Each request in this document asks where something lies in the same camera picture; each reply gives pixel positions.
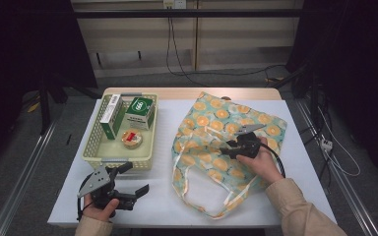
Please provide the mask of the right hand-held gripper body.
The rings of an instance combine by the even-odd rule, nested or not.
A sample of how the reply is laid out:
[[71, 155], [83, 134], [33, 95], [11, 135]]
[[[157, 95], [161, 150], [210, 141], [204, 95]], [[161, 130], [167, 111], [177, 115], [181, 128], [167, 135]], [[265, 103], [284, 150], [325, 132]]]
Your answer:
[[259, 149], [261, 142], [256, 137], [255, 131], [264, 128], [263, 124], [243, 125], [235, 133], [236, 148], [233, 150], [232, 157], [238, 154], [254, 158]]

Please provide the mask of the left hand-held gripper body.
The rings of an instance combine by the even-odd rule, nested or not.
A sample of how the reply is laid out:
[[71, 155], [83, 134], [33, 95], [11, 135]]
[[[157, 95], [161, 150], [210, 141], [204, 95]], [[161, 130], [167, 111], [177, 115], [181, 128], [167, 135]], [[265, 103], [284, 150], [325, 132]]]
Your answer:
[[128, 199], [128, 194], [119, 193], [115, 190], [115, 178], [117, 174], [112, 172], [113, 168], [101, 165], [91, 173], [80, 187], [78, 198], [90, 194], [94, 205], [103, 209], [112, 199], [117, 199], [119, 205], [117, 209], [132, 210], [135, 199]]

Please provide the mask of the pale yellow perforated plastic basket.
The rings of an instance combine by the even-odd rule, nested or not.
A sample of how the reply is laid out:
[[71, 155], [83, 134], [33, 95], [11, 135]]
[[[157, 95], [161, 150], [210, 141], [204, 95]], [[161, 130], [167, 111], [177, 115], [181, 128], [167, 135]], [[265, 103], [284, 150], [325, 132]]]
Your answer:
[[98, 112], [93, 121], [91, 132], [87, 138], [82, 159], [94, 169], [97, 169], [102, 163], [109, 168], [114, 168], [130, 161], [133, 163], [133, 170], [150, 170], [152, 168], [152, 154], [154, 149], [154, 140], [156, 132], [156, 121], [158, 113], [158, 96], [153, 93], [121, 93], [123, 98], [124, 115], [130, 103], [135, 97], [150, 98], [155, 104], [155, 117], [152, 127], [149, 130], [139, 130], [143, 136], [142, 144], [134, 149], [124, 147], [121, 137], [123, 133], [131, 128], [124, 121], [124, 116], [115, 140], [109, 140], [103, 131], [99, 120], [102, 117], [104, 109], [112, 94], [105, 94], [101, 99], [101, 104], [97, 106]]

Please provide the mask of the orange slice print tote bag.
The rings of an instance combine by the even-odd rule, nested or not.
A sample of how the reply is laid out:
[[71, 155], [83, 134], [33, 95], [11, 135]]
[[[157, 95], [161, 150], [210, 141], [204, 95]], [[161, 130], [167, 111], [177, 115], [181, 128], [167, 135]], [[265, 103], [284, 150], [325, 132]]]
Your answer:
[[[178, 127], [171, 148], [172, 186], [186, 205], [218, 219], [241, 205], [247, 199], [250, 188], [267, 186], [249, 167], [220, 152], [220, 148], [235, 148], [226, 142], [236, 141], [235, 133], [239, 128], [250, 124], [264, 125], [264, 128], [255, 131], [256, 137], [265, 137], [267, 147], [278, 155], [287, 127], [285, 120], [206, 92], [199, 95]], [[228, 191], [220, 211], [210, 212], [186, 199], [188, 175], [193, 167]]]

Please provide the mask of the long white green medicine box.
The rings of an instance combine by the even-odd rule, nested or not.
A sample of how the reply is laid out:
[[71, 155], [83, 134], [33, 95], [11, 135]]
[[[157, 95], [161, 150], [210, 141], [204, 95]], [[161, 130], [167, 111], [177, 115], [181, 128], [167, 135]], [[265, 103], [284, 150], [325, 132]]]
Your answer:
[[99, 124], [109, 140], [115, 140], [118, 135], [124, 116], [123, 103], [121, 94], [113, 94], [108, 100], [102, 117], [99, 120]]

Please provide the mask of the square green white medicine box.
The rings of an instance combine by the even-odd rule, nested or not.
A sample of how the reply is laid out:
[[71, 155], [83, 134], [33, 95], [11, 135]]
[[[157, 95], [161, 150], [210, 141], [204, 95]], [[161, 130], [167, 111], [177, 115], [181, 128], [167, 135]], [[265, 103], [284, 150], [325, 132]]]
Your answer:
[[124, 121], [131, 128], [149, 130], [154, 117], [154, 101], [150, 98], [135, 97], [125, 112]]

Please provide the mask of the person's right hand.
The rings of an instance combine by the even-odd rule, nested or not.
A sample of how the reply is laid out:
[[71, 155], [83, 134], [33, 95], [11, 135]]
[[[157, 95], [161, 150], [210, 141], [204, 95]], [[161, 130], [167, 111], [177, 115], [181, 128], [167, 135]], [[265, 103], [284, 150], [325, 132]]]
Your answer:
[[[267, 139], [264, 137], [258, 137], [258, 140], [262, 145], [268, 143]], [[239, 154], [236, 159], [242, 164], [247, 165], [268, 184], [273, 184], [283, 178], [274, 163], [271, 152], [263, 146], [260, 147], [255, 158]]]

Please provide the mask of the person's left hand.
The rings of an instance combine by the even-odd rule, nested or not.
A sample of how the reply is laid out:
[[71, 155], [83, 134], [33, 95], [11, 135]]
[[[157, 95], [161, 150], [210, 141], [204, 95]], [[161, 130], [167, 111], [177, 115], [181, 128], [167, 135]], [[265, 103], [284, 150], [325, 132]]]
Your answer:
[[117, 199], [113, 199], [107, 204], [104, 209], [100, 209], [95, 206], [90, 196], [85, 196], [84, 205], [85, 207], [83, 209], [83, 216], [99, 221], [108, 222], [110, 216], [116, 211], [116, 208], [119, 205], [119, 201]]

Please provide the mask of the black stand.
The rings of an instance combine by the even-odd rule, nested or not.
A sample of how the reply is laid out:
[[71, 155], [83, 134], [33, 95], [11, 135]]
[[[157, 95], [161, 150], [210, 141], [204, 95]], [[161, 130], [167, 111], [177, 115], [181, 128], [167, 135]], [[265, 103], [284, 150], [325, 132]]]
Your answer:
[[50, 127], [51, 116], [48, 96], [51, 95], [56, 103], [65, 103], [68, 99], [68, 95], [64, 88], [73, 88], [74, 90], [92, 98], [100, 99], [101, 95], [88, 88], [82, 87], [67, 77], [64, 77], [58, 73], [53, 73], [51, 75], [42, 75], [39, 81], [39, 101], [41, 110], [41, 131], [43, 135]]

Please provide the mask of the long beige background desk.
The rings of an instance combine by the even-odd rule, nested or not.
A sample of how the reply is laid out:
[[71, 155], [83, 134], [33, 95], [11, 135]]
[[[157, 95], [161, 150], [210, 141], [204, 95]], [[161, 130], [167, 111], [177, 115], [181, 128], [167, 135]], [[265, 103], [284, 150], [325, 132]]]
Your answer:
[[[185, 10], [300, 9], [304, 0], [186, 0]], [[75, 10], [157, 10], [162, 0], [71, 0]], [[283, 64], [297, 18], [79, 19], [97, 78]]]

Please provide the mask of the aluminium floor rail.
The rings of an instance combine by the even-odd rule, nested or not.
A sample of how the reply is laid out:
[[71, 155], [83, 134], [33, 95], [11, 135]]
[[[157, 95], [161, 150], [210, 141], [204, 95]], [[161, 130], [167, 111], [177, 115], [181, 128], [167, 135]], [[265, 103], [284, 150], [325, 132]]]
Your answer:
[[313, 135], [313, 140], [319, 147], [319, 150], [322, 151], [324, 160], [331, 171], [331, 175], [336, 179], [344, 197], [346, 198], [346, 202], [364, 235], [378, 236], [378, 228], [375, 225], [372, 216], [349, 181], [349, 177], [357, 177], [360, 173], [360, 168], [358, 167], [357, 162], [354, 163], [358, 167], [356, 174], [351, 174], [348, 171], [345, 171], [341, 167], [335, 155], [333, 153], [329, 153], [329, 151], [324, 147], [324, 144], [328, 144], [329, 142], [326, 140], [323, 133], [317, 132], [317, 128], [314, 125], [314, 122], [311, 120], [311, 110], [307, 107], [306, 102], [297, 100], [295, 104], [306, 124], [309, 126], [309, 129]]
[[32, 180], [32, 176], [40, 163], [45, 149], [52, 138], [58, 121], [50, 123], [45, 132], [39, 136], [39, 139], [23, 169], [21, 176], [18, 178], [15, 187], [12, 189], [9, 198], [3, 204], [0, 210], [0, 236], [6, 236], [8, 229], [15, 217], [15, 214], [24, 198], [26, 190]]

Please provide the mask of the white wall socket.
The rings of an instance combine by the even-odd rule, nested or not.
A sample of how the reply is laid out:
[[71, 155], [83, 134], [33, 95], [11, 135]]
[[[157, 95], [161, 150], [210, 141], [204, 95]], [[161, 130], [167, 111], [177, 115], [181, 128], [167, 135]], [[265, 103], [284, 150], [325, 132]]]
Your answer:
[[186, 0], [162, 0], [164, 9], [186, 9]]

